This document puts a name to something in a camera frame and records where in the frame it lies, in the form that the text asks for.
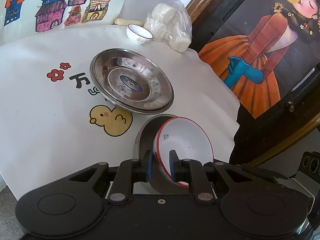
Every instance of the plate label sticker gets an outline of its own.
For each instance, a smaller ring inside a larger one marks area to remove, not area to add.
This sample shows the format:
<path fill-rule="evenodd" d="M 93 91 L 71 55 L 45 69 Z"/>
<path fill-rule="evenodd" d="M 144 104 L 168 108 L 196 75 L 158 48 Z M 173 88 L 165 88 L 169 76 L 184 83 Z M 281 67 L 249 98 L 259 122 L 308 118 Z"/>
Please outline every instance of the plate label sticker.
<path fill-rule="evenodd" d="M 132 90 L 134 91 L 137 91 L 137 92 L 142 92 L 142 88 L 139 86 L 139 84 L 137 82 L 135 82 L 133 79 L 127 77 L 127 76 L 124 76 L 124 75 L 121 75 L 120 76 L 120 80 L 129 88 L 131 88 Z"/>

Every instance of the pink house drawing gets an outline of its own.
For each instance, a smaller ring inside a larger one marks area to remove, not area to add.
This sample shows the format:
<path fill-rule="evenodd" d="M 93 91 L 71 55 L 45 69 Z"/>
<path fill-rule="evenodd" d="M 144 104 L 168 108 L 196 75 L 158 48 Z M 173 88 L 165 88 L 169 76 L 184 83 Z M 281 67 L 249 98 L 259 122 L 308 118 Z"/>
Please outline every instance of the pink house drawing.
<path fill-rule="evenodd" d="M 80 7 L 80 5 L 76 5 L 69 12 L 69 17 L 64 22 L 64 25 L 69 26 L 72 24 L 76 24 L 76 23 L 80 22 L 80 18 L 81 18 L 81 7 Z"/>
<path fill-rule="evenodd" d="M 66 7 L 64 0 L 42 0 L 42 6 L 36 13 L 36 32 L 44 32 L 61 24 Z"/>

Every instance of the white tablecloth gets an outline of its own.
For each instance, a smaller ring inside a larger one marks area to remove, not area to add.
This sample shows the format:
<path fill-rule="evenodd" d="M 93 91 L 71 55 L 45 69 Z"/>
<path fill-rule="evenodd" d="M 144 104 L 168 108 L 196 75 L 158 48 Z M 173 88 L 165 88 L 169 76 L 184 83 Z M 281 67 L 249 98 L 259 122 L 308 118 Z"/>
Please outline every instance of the white tablecloth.
<path fill-rule="evenodd" d="M 88 92 L 94 87 L 90 62 L 109 48 L 130 49 L 155 62 L 174 89 L 167 113 L 197 122 L 210 138 L 214 157 L 229 160 L 238 129 L 239 101 L 233 93 L 195 51 L 178 53 L 153 41 L 136 45 L 125 30 L 100 26 L 55 31 L 0 47 L 0 172 L 17 199 L 94 163 L 114 166 L 132 158 L 136 135 L 151 116 L 132 114 L 129 128 L 130 116 L 126 127 L 90 123 L 95 106 L 104 105 L 106 112 L 115 108 L 101 94 Z M 53 69 L 63 70 L 62 80 L 47 77 Z M 76 79 L 70 77 L 81 73 L 79 78 L 88 78 L 90 84 L 82 80 L 76 88 Z M 110 136 L 113 132 L 125 133 Z"/>

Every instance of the cabinet knob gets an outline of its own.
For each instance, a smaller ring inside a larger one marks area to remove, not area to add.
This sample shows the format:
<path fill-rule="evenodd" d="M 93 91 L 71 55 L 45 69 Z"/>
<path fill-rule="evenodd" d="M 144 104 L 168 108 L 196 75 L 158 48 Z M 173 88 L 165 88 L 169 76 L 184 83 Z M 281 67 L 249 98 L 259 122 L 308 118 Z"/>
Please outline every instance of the cabinet knob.
<path fill-rule="evenodd" d="M 288 111 L 289 111 L 290 113 L 293 113 L 293 112 L 294 112 L 295 107 L 294 107 L 292 101 L 289 101 L 285 106 L 288 108 Z"/>

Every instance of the small white bowl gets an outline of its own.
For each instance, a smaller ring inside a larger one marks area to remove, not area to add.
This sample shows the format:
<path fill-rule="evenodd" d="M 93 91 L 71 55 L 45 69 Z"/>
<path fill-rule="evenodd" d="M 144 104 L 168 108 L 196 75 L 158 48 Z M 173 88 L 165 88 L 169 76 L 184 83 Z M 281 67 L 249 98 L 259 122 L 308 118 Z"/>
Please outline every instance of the small white bowl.
<path fill-rule="evenodd" d="M 153 141 L 153 152 L 162 173 L 171 180 L 169 152 L 175 150 L 179 159 L 193 159 L 202 164 L 213 162 L 213 149 L 204 130 L 185 117 L 173 117 L 166 121 Z M 188 187 L 185 182 L 177 184 Z"/>
<path fill-rule="evenodd" d="M 146 44 L 153 38 L 151 32 L 135 24 L 128 25 L 127 36 L 129 41 L 139 45 Z"/>

